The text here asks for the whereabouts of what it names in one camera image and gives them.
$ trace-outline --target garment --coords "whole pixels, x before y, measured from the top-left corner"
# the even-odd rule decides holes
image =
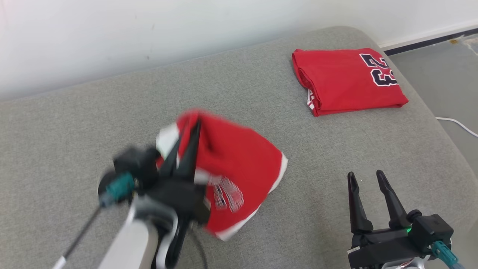
[[[314,116],[371,108],[402,107],[408,99],[380,53],[357,50],[297,49],[295,74],[308,89]]]
[[[234,235],[281,181],[287,158],[254,130],[203,111],[188,111],[161,129],[156,147],[163,158],[181,134],[179,159],[191,128],[201,120],[195,184],[207,184],[211,215],[206,229],[222,240]]]

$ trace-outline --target red fabric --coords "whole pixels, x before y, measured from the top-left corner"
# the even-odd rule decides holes
[[[201,134],[196,171],[199,168],[211,174],[206,190],[211,215],[206,229],[215,234],[258,209],[278,179],[282,152],[250,128],[206,112],[189,111],[176,122],[183,133],[179,156],[184,153],[190,130],[198,118],[201,119]],[[221,195],[225,207],[216,204]]]
[[[392,70],[380,53],[371,48],[297,49],[292,60],[297,79],[312,92],[313,105],[308,105],[316,117],[371,108],[402,107],[408,102]]]

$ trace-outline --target white baseboard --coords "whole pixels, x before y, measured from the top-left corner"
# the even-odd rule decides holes
[[[472,21],[468,21],[468,22],[464,22],[460,24],[454,24],[448,27],[437,29],[437,30],[428,31],[421,34],[407,36],[400,40],[379,44],[379,46],[380,48],[382,48],[382,50],[389,50],[389,49],[394,49],[398,47],[403,47],[403,46],[419,43],[422,41],[435,39],[442,36],[447,36],[450,34],[456,34],[459,32],[476,29],[476,28],[478,28],[478,20],[472,20]]]

